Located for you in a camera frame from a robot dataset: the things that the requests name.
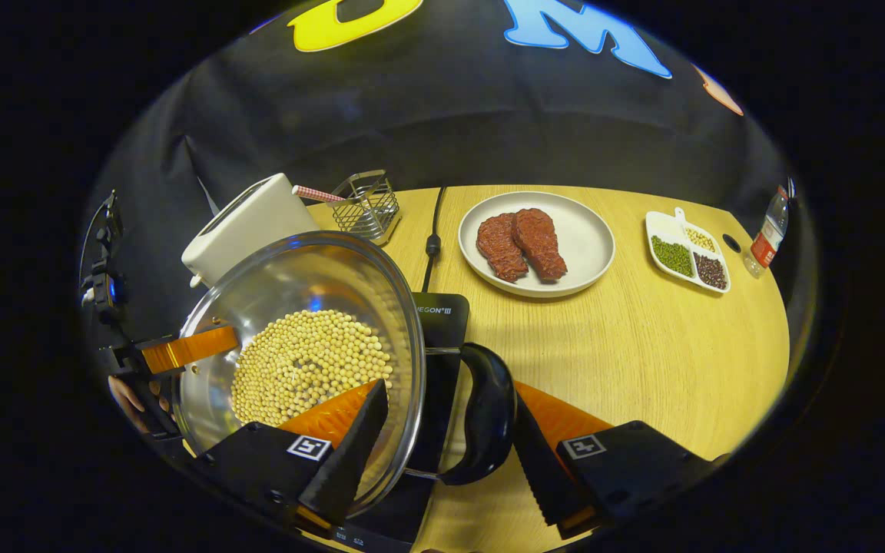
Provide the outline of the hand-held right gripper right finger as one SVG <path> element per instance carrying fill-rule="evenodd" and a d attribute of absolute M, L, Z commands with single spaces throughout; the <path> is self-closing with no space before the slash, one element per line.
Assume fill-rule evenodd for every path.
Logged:
<path fill-rule="evenodd" d="M 720 466 L 646 422 L 612 425 L 534 386 L 514 386 L 514 449 L 545 524 L 562 539 L 649 512 Z"/>

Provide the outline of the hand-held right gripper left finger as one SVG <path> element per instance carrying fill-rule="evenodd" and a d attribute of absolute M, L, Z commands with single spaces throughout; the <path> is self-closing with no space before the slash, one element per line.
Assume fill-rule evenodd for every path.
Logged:
<path fill-rule="evenodd" d="M 197 476 L 284 531 L 330 538 L 347 517 L 389 414 L 386 382 L 363 389 L 340 444 L 250 422 L 197 456 Z"/>

